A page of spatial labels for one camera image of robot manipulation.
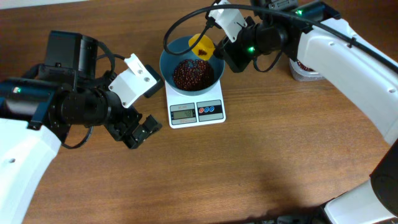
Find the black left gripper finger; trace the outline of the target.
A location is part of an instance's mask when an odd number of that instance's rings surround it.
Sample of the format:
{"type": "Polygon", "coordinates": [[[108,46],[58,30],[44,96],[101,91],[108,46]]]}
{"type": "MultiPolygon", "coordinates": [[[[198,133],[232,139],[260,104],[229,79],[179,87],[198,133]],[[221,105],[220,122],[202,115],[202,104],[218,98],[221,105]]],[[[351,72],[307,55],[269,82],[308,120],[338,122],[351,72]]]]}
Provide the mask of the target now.
{"type": "Polygon", "coordinates": [[[146,133],[131,133],[123,137],[123,143],[129,149],[137,149],[146,140],[146,133]]]}
{"type": "Polygon", "coordinates": [[[140,124],[132,133],[135,140],[145,140],[152,134],[155,134],[162,128],[162,124],[158,122],[152,115],[149,115],[146,120],[140,124]]]}

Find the yellow measuring scoop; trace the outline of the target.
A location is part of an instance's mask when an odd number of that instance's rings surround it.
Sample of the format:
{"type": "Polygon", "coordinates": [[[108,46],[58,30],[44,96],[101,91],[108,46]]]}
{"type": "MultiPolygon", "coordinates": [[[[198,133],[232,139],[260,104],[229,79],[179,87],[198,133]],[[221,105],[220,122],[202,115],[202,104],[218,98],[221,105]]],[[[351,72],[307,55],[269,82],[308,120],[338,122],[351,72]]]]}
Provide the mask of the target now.
{"type": "Polygon", "coordinates": [[[208,61],[212,56],[213,52],[215,51],[215,45],[212,42],[212,40],[207,37],[206,35],[203,35],[201,39],[199,39],[200,34],[195,34],[193,37],[191,37],[188,41],[189,47],[192,47],[194,43],[198,40],[198,43],[194,48],[192,48],[192,52],[201,60],[208,61]],[[202,49],[205,50],[208,54],[206,56],[199,56],[198,51],[202,49]]]}

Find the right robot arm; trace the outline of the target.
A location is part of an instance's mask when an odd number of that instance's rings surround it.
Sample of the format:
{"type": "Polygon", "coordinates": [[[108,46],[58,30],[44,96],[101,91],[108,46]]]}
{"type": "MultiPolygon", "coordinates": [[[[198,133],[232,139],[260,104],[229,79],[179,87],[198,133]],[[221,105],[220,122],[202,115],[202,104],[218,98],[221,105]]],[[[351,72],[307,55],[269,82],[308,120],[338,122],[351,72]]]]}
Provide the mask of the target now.
{"type": "Polygon", "coordinates": [[[235,72],[262,54],[279,51],[318,72],[375,125],[389,150],[363,184],[324,203],[326,223],[397,222],[397,62],[366,42],[324,2],[269,9],[251,4],[212,5],[209,16],[227,35],[217,52],[235,72]]]}

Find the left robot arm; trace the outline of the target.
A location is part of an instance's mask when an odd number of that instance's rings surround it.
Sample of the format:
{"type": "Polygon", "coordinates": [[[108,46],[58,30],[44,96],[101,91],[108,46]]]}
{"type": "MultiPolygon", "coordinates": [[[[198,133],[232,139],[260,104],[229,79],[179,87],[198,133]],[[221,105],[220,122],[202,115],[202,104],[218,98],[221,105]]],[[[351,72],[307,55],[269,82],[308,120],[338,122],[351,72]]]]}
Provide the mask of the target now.
{"type": "Polygon", "coordinates": [[[134,102],[151,97],[164,81],[136,55],[124,58],[122,73],[113,69],[96,76],[103,57],[118,56],[83,34],[53,30],[43,63],[20,78],[1,82],[1,222],[21,223],[33,194],[73,125],[92,132],[103,126],[115,141],[139,147],[161,129],[143,117],[134,102]]]}

